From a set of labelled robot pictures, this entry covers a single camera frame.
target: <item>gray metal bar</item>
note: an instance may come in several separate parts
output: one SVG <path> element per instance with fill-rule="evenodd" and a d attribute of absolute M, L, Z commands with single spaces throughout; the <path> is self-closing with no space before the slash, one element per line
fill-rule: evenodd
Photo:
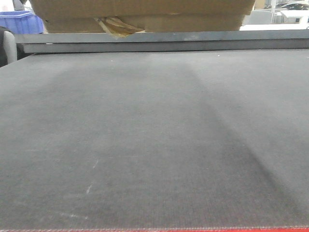
<path fill-rule="evenodd" d="M 146 42 L 195 42 L 234 40 L 307 39 L 309 30 L 267 30 L 267 31 L 218 31 L 218 32 L 167 32 L 136 33 L 127 38 L 113 38 L 105 33 L 85 34 L 40 34 L 16 35 L 21 44 L 44 43 L 146 43 Z"/>
<path fill-rule="evenodd" d="M 271 23 L 274 22 L 276 13 L 277 0 L 271 0 Z"/>
<path fill-rule="evenodd" d="M 24 44 L 24 51 L 26 53 L 165 52 L 297 48 L 309 48 L 309 39 L 187 41 L 160 43 Z"/>
<path fill-rule="evenodd" d="M 21 3 L 20 0 L 12 0 L 14 5 L 14 10 L 16 11 L 24 11 L 25 6 Z"/>

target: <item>gray chair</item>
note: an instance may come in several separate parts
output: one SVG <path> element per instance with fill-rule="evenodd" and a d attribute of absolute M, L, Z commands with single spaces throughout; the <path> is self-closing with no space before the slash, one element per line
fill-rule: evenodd
<path fill-rule="evenodd" d="M 0 29 L 0 67 L 17 61 L 15 37 L 9 31 Z"/>

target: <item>cardboard box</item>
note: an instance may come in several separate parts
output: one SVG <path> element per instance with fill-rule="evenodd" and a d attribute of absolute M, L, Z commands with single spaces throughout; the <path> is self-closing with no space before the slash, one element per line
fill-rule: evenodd
<path fill-rule="evenodd" d="M 31 0 L 49 33 L 238 30 L 255 0 Z"/>
<path fill-rule="evenodd" d="M 266 4 L 266 0 L 256 0 L 254 8 L 255 9 L 264 9 L 265 4 Z"/>

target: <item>gray table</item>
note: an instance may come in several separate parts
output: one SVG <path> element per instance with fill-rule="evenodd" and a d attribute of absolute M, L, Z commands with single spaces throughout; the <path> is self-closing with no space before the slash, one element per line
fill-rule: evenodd
<path fill-rule="evenodd" d="M 309 50 L 0 69 L 0 228 L 309 225 Z"/>

